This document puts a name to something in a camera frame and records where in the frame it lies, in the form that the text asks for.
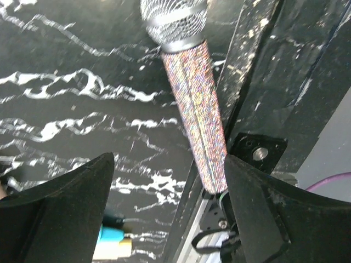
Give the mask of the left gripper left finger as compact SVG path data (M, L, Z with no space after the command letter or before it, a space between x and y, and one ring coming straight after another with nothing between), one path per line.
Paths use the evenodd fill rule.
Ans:
M1 199L1 262L92 262L113 174L104 153Z

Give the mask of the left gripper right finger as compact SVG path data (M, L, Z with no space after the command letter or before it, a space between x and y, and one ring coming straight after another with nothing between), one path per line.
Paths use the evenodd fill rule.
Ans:
M350 203L292 186L232 155L224 170L247 262L350 262Z

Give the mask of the cream yellow microphone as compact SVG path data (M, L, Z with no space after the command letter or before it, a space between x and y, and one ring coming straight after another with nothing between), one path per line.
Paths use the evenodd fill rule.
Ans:
M132 255L132 240L124 238L120 242L98 242L95 246L93 261L116 260L128 258Z

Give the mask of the glitter silver-head microphone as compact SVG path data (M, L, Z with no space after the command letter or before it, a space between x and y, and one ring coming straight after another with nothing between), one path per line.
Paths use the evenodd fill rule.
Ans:
M145 29L161 56L198 174L210 194L227 189L224 131L208 44L207 1L141 1Z

